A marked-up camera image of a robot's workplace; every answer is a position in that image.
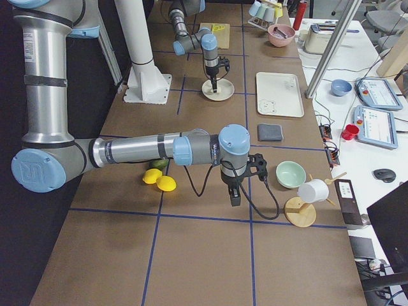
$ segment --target pink bowl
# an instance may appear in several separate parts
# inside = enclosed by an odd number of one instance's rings
[[[275,28],[286,34],[287,38],[284,38],[278,31],[274,31]],[[268,28],[268,39],[275,47],[285,47],[295,37],[295,30],[286,24],[273,24]]]

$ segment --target white pole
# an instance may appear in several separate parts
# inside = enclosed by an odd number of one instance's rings
[[[125,101],[165,104],[171,75],[162,75],[154,65],[143,2],[115,0],[115,5],[132,60]]]
[[[343,37],[352,21],[354,15],[356,14],[358,7],[360,6],[361,0],[349,0],[342,14],[336,28],[331,36],[326,49],[317,65],[316,71],[313,74],[312,80],[310,81],[309,87],[306,90],[306,98],[313,98],[317,87],[320,84],[324,74],[326,73],[327,67],[330,64],[332,57],[336,54]]]

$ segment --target green lime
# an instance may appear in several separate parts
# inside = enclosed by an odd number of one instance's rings
[[[168,159],[158,159],[157,161],[151,161],[149,163],[149,168],[163,170],[164,168],[167,167],[167,165],[168,165]]]

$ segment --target gray wallet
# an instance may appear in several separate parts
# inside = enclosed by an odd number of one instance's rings
[[[280,124],[258,124],[258,141],[281,142],[283,141],[282,126]]]

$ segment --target yellow lemon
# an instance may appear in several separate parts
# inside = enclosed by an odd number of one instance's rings
[[[163,175],[163,172],[159,169],[149,169],[145,172],[143,176],[143,181],[146,184],[154,184],[156,183],[157,179]]]
[[[177,187],[174,178],[168,177],[166,175],[159,177],[156,181],[156,184],[158,188],[163,191],[173,191]]]

